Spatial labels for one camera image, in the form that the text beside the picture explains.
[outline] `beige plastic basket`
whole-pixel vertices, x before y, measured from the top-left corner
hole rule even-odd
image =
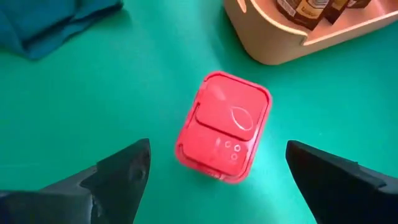
[[[314,31],[287,20],[276,0],[224,0],[224,6],[246,52],[267,65],[288,62],[398,20],[398,0],[372,0],[365,9],[346,9],[335,24],[324,19]]]

